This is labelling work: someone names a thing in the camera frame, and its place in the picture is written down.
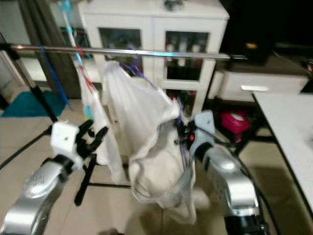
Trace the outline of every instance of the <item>dark curtain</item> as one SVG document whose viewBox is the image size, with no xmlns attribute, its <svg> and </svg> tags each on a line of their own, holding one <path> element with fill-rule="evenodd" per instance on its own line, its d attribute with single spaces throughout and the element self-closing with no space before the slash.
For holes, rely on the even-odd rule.
<svg viewBox="0 0 313 235">
<path fill-rule="evenodd" d="M 61 31 L 56 25 L 50 7 L 45 0 L 19 0 L 25 27 L 34 46 L 64 46 Z M 58 89 L 45 65 L 45 60 L 40 52 L 36 53 L 47 82 L 53 92 Z M 69 54 L 47 52 L 48 60 L 55 69 L 63 90 L 68 98 L 80 98 L 78 75 L 72 58 Z"/>
</svg>

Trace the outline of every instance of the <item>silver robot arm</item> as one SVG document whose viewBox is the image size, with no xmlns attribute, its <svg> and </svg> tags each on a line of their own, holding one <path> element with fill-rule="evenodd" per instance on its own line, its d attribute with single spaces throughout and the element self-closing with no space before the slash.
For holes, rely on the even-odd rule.
<svg viewBox="0 0 313 235">
<path fill-rule="evenodd" d="M 84 160 L 100 145 L 108 131 L 101 129 L 91 144 L 82 136 L 92 120 L 81 126 L 57 122 L 52 127 L 51 146 L 55 158 L 46 159 L 42 166 L 26 179 L 22 193 L 7 213 L 0 230 L 2 235 L 42 235 L 49 214 L 61 195 L 69 175 L 83 168 Z"/>
<path fill-rule="evenodd" d="M 229 235 L 264 235 L 259 211 L 259 202 L 253 182 L 241 171 L 239 162 L 214 147 L 215 133 L 211 111 L 195 115 L 188 124 L 188 133 L 193 142 L 189 143 L 191 156 L 199 160 L 215 191 L 224 213 L 226 230 Z"/>
</svg>

